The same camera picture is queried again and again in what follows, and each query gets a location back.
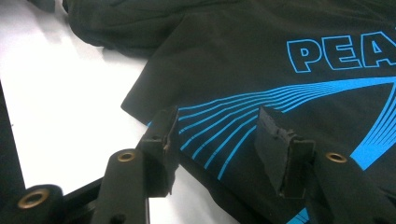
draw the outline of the brass ring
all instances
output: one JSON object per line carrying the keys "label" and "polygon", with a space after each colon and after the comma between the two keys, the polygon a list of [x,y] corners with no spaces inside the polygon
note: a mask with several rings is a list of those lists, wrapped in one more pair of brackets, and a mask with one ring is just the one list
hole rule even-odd
{"label": "brass ring", "polygon": [[50,191],[47,189],[34,190],[20,199],[18,207],[21,209],[29,209],[38,206],[48,199]]}
{"label": "brass ring", "polygon": [[334,161],[334,162],[338,162],[338,163],[347,162],[347,158],[346,157],[344,157],[341,154],[334,153],[334,152],[326,153],[326,157],[327,157],[327,159],[329,159],[331,161]]}
{"label": "brass ring", "polygon": [[119,161],[132,161],[134,157],[134,152],[124,152],[118,156]]}

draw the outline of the blue outlined letter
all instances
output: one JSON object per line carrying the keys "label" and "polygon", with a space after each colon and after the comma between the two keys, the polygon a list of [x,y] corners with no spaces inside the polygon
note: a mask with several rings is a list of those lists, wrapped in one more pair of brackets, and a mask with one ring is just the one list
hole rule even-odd
{"label": "blue outlined letter", "polygon": [[361,58],[364,67],[379,67],[381,62],[396,65],[396,43],[383,32],[361,35]]}
{"label": "blue outlined letter", "polygon": [[296,73],[311,72],[309,64],[322,56],[320,44],[312,39],[288,41],[288,54]]}
{"label": "blue outlined letter", "polygon": [[332,70],[361,68],[350,35],[323,37],[322,43],[324,56]]}

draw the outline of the white surface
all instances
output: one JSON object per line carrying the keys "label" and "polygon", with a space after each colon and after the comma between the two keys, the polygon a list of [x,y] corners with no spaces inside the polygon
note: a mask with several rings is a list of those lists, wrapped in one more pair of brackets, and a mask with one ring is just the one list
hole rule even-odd
{"label": "white surface", "polygon": [[[85,44],[66,17],[59,0],[55,13],[0,0],[0,78],[25,185],[55,184],[64,194],[138,143],[146,126],[120,104],[147,62]],[[151,223],[237,223],[183,168],[173,192],[150,199]]]}

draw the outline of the t-shirt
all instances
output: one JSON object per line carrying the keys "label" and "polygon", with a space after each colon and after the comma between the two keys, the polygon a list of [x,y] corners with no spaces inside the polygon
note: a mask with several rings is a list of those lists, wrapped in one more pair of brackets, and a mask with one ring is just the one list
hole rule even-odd
{"label": "t-shirt", "polygon": [[88,43],[152,54],[122,108],[149,123],[156,111],[177,105],[186,164],[216,178],[256,215],[274,223],[308,220],[303,200],[275,194],[254,149],[261,105],[278,112],[274,119],[292,119],[321,151],[355,160],[395,196],[392,1],[67,5],[72,29]]}

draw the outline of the black garment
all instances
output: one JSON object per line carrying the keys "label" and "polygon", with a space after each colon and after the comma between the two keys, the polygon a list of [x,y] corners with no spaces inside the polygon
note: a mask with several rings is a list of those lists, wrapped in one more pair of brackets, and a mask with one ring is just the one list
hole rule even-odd
{"label": "black garment", "polygon": [[392,1],[67,4],[72,29],[91,44],[124,53],[158,47],[122,108],[148,123],[179,105],[186,164],[255,214],[285,223],[304,208],[276,197],[254,151],[260,105],[288,116],[321,150],[350,155],[396,194]]}

